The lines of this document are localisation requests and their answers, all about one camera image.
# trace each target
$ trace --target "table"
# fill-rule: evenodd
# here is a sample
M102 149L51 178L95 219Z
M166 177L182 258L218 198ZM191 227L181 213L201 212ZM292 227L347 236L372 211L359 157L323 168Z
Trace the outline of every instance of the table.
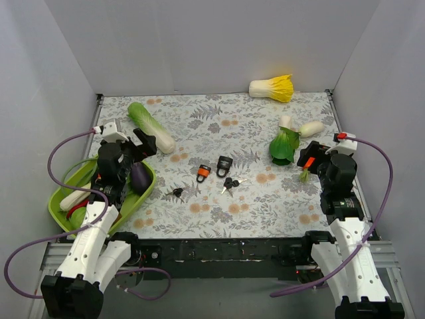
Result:
M287 104L246 93L104 98L98 125L117 118L137 143L132 132L136 126L127 117L132 102L141 102L177 147L172 154L158 151L146 159L157 174L155 189L120 231L139 238L180 239L300 237L308 230L329 230L320 209L318 178L313 175L308 183L300 183L301 169L274 165L268 151L281 115L291 116L295 129L312 120L325 124L322 133L301 139L296 160L312 140L333 145L338 128L326 93L296 92ZM91 156L97 154L99 142L96 136ZM224 181L215 171L221 155L234 160L228 176L248 179L233 189L233 198L220 194ZM201 164L212 171L197 183ZM166 196L176 187L185 188L184 203Z

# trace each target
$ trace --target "green plastic basket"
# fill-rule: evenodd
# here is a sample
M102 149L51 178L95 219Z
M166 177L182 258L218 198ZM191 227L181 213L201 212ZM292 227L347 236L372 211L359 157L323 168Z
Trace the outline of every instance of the green plastic basket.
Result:
M78 183L79 180L81 180L82 177L86 173L92 170L94 165L96 164L96 161L89 161L86 165L82 166L78 171L75 172L74 175L72 175L67 181L66 184L75 186L76 183ZM109 234L114 234L118 227L120 227L125 221L128 220L128 218L134 214L134 212L141 206L141 204L147 199L149 195L151 195L153 191L153 187L157 181L157 177L155 175L155 171L152 167L150 167L148 164L146 164L144 161L142 164L145 166L145 169L147 170L148 174L152 178L152 184L149 186L149 188L146 190L146 192L139 196L134 193L129 193L126 197L126 200L124 201L124 204L122 205L120 209L120 215L121 218L119 221L117 221L115 224L112 225L112 227L109 230ZM50 214L54 218L54 220L58 223L60 227L66 232L74 230L72 227L70 221L66 220L66 212L62 211L59 207L59 203L65 198L65 195L63 192L61 192L60 188L58 188L48 201L48 211L50 211Z

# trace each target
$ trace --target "purple eggplant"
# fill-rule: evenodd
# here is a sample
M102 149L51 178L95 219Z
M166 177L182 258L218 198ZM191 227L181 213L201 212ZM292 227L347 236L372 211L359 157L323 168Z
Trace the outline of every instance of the purple eggplant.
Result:
M134 193L142 196L152 184L152 178L141 162L134 163L131 167L131 188Z

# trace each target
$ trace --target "white plastic bracket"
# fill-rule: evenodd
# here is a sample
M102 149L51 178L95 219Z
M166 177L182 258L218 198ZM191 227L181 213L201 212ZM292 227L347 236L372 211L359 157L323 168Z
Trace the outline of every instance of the white plastic bracket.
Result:
M346 135L350 138L355 138L356 135L350 134L347 132ZM351 155L357 151L357 142L351 140L341 140L337 145L332 146L326 151L326 154L331 153L332 151L337 151L338 154Z
M89 203L86 209L86 215L82 226L90 224L103 211L105 203L95 201ZM118 216L118 210L115 206L109 206L105 215L92 227L77 234L70 252L67 254L64 262L59 266L57 272L61 276L76 278L82 274L83 279L90 283L94 281L94 269L99 258L100 251L106 239L106 235L112 223Z
M117 141L128 141L128 137L121 133L120 121L114 118L113 120L104 123L104 131L102 132L102 138L107 143L115 143Z
M110 241L99 257L94 271L94 282L99 282L99 290L105 291L120 267L130 259L131 245L124 241Z
M332 243L314 244L311 248L311 257L320 267L324 276L334 271L342 263L337 247ZM331 289L335 305L339 306L347 291L347 273L345 269L330 278L327 284Z
M366 220L361 221L357 217L346 217L344 221L336 219L330 226L344 260L361 244L369 229ZM350 302L360 302L362 296L367 296L370 301L385 301L385 297L390 296L379 278L367 242L347 264L345 272L347 290L344 295L350 298Z

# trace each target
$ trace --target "orange padlock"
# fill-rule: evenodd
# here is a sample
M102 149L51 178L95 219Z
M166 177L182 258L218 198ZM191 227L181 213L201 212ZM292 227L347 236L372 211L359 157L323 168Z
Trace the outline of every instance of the orange padlock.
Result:
M207 178L210 171L211 171L211 167L209 167L209 166L206 166L206 165L199 166L198 175L197 175L197 182L202 183Z

